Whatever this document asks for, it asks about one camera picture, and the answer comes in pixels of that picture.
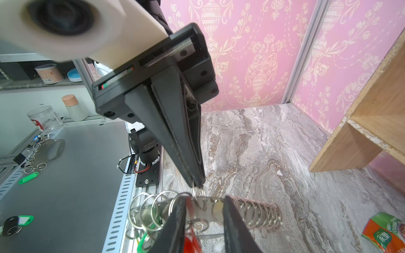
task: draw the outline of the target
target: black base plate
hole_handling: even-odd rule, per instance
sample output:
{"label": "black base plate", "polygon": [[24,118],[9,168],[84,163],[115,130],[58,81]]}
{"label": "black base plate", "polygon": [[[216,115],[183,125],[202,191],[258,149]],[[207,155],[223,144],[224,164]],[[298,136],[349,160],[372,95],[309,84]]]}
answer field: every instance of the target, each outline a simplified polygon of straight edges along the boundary
{"label": "black base plate", "polygon": [[[158,150],[161,150],[161,145],[158,144]],[[160,163],[162,162],[162,157],[160,156],[160,160],[155,164],[152,165],[147,171],[138,173],[136,177],[135,186],[136,187],[146,187],[159,184],[159,168]],[[142,164],[139,164],[138,171],[144,170],[146,167]]]}

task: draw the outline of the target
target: green logo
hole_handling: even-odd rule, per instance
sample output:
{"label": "green logo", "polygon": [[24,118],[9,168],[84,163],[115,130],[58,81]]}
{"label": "green logo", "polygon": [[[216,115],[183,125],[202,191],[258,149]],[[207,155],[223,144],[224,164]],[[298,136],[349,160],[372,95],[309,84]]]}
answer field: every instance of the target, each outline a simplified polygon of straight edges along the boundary
{"label": "green logo", "polygon": [[384,248],[387,249],[388,244],[391,242],[391,234],[384,229],[380,228],[373,234],[376,241]]}

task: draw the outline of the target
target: marble surface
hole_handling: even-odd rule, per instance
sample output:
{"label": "marble surface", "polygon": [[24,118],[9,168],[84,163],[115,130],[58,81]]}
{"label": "marble surface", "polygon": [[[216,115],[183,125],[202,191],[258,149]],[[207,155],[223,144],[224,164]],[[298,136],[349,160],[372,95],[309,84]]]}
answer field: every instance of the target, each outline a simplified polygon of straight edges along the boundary
{"label": "marble surface", "polygon": [[[378,253],[362,230],[380,211],[405,220],[405,198],[369,168],[309,172],[327,139],[292,104],[205,113],[205,191],[279,204],[280,231],[252,230],[263,252]],[[190,191],[166,153],[163,178],[163,190]],[[202,246],[225,252],[223,238]]]}
{"label": "marble surface", "polygon": [[20,80],[20,81],[0,80],[0,90],[58,87],[58,86],[80,85],[80,84],[83,84],[83,82],[71,82],[67,77],[64,80],[53,84],[45,84],[41,78],[35,78],[33,80]]}

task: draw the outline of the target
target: black key tag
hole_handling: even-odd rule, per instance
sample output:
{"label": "black key tag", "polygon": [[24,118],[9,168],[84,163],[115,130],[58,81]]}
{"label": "black key tag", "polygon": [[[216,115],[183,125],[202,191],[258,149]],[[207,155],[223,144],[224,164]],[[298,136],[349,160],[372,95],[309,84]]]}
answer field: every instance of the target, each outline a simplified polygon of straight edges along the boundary
{"label": "black key tag", "polygon": [[18,226],[18,216],[11,216],[4,222],[3,236],[11,236],[20,232],[21,227]]}

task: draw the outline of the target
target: floral wallpaper pattern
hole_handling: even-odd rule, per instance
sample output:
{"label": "floral wallpaper pattern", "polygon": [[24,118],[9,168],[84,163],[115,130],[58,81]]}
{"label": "floral wallpaper pattern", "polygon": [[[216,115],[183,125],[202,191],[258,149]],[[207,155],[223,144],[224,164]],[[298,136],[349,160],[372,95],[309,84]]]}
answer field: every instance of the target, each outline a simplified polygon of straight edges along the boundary
{"label": "floral wallpaper pattern", "polygon": [[281,102],[316,0],[162,1],[172,29],[195,22],[213,61],[219,95],[204,111]]}
{"label": "floral wallpaper pattern", "polygon": [[[293,103],[332,133],[404,27],[403,0],[332,0]],[[370,165],[405,194],[405,165]]]}

